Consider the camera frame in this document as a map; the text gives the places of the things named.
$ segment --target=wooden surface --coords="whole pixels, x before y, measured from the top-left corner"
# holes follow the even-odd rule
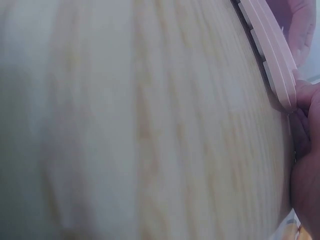
[[[0,238],[264,240],[288,119],[229,0],[0,2]]]

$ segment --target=finger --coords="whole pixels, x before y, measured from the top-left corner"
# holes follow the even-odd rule
[[[311,24],[309,26],[307,33],[306,33],[305,42],[304,42],[304,45],[302,46],[302,49],[301,49],[301,57],[300,57],[300,62],[299,62],[300,66],[305,64],[307,57],[310,53],[310,47],[311,47],[311,43],[312,43],[312,40],[314,37],[314,32],[315,32],[315,24]]]
[[[303,61],[302,51],[304,50],[309,27],[312,24],[311,16],[312,10],[308,5],[293,12],[288,33],[288,44],[297,66],[300,66]]]
[[[320,91],[312,97],[308,121],[312,150],[318,150],[320,149]]]
[[[296,111],[296,114],[302,124],[302,127],[304,129],[304,132],[305,132],[308,140],[310,140],[310,128],[309,128],[308,117],[305,115],[305,113],[300,108],[298,108],[298,110]]]
[[[297,107],[309,110],[313,97],[320,94],[320,84],[310,84],[302,80],[296,80],[295,83]]]
[[[290,127],[295,149],[295,157],[301,159],[310,152],[310,142],[296,112],[290,114]]]

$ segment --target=human hand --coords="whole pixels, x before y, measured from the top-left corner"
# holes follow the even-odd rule
[[[316,0],[266,0],[287,38],[296,65],[303,65],[316,28]]]
[[[296,154],[291,203],[313,239],[320,239],[320,83],[296,84],[298,110],[289,117]]]

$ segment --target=pink plastic frame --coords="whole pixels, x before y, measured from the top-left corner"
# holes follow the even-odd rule
[[[297,107],[293,70],[297,69],[286,39],[265,0],[241,0],[261,45],[272,76],[275,94],[291,113]]]

